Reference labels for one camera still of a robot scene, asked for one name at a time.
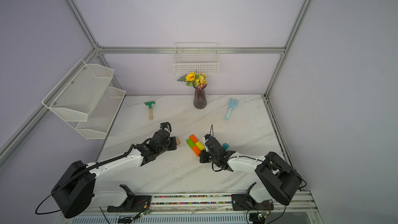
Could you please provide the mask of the teal block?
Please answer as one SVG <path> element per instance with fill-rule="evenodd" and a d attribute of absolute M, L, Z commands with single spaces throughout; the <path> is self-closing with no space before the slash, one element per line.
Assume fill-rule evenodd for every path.
<path fill-rule="evenodd" d="M 229 146 L 227 143 L 224 143 L 224 144 L 222 145 L 222 147 L 223 147 L 225 150 L 228 150 L 230 146 Z"/>

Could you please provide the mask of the yellow rectangular block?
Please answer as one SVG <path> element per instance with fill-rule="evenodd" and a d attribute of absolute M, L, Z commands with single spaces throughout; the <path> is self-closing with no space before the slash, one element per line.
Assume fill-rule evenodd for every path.
<path fill-rule="evenodd" d="M 195 143 L 195 145 L 196 145 L 196 147 L 199 149 L 199 150 L 205 150 L 206 148 L 204 147 L 204 145 L 202 145 L 202 143 L 201 142 L 196 142 Z"/>

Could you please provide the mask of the orange block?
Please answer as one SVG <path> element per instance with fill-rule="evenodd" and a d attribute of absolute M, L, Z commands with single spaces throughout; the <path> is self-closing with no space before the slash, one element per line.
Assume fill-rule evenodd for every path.
<path fill-rule="evenodd" d="M 195 153 L 195 155 L 196 155 L 197 157 L 200 156 L 201 150 L 200 150 L 197 146 L 193 146 L 191 149 L 192 149 L 192 151 Z"/>
<path fill-rule="evenodd" d="M 190 136 L 190 139 L 191 139 L 195 144 L 199 141 L 194 135 L 191 135 L 191 136 Z"/>

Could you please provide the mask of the green rectangular block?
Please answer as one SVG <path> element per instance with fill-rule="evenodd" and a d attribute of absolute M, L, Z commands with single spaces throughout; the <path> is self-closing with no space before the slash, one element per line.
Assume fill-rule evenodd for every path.
<path fill-rule="evenodd" d="M 192 149 L 193 147 L 196 146 L 195 142 L 192 139 L 187 139 L 186 143 L 188 144 L 188 146 Z"/>

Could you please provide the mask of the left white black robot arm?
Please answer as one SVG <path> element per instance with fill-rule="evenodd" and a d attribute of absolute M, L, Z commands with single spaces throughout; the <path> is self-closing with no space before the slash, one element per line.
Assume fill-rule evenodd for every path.
<path fill-rule="evenodd" d="M 177 138 L 169 130 L 159 129 L 153 137 L 132 144 L 121 155 L 105 161 L 72 163 L 51 191 L 63 216 L 74 218 L 88 208 L 106 207 L 110 213 L 145 212 L 151 196 L 138 196 L 126 184 L 105 187 L 103 183 L 130 169 L 154 161 L 166 151 L 177 148 Z"/>

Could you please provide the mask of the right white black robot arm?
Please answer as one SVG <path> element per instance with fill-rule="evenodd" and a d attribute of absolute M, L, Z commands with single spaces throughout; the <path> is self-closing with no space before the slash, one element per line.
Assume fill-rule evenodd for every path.
<path fill-rule="evenodd" d="M 244 155 L 225 150 L 215 137 L 205 135 L 205 150 L 200 153 L 200 163 L 211 163 L 216 172 L 244 172 L 258 177 L 259 186 L 250 186 L 249 198 L 255 202 L 274 199 L 288 206 L 304 179 L 277 153 L 270 151 L 263 157 Z"/>

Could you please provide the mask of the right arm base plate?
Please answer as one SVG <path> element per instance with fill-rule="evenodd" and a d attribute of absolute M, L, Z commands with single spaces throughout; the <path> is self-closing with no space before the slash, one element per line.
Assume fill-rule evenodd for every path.
<path fill-rule="evenodd" d="M 274 210 L 274 204 L 272 200 L 266 200 L 257 202 L 251 195 L 250 192 L 256 182 L 250 185 L 244 194 L 232 194 L 232 208 L 234 211 L 272 211 Z"/>

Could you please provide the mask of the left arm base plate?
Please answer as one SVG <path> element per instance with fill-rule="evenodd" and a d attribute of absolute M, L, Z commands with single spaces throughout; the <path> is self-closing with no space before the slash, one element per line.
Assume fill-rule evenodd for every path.
<path fill-rule="evenodd" d="M 126 199 L 119 206 L 108 206 L 107 211 L 109 213 L 143 213 L 149 210 L 152 196 L 136 195 L 127 185 L 121 184 L 119 186 L 126 193 Z"/>

